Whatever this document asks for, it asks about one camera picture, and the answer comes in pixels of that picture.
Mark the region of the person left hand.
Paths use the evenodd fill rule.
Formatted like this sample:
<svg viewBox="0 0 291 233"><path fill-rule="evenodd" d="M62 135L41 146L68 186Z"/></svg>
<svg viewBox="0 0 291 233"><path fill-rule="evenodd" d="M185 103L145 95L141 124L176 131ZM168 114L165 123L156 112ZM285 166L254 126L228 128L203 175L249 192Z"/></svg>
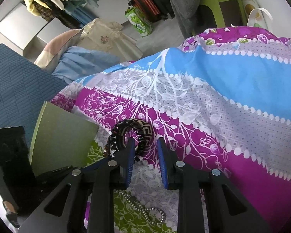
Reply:
<svg viewBox="0 0 291 233"><path fill-rule="evenodd" d="M15 209L13 204L11 204L10 202L3 200L2 204L6 210L6 214L15 214L15 215L18 214L17 209Z"/></svg>

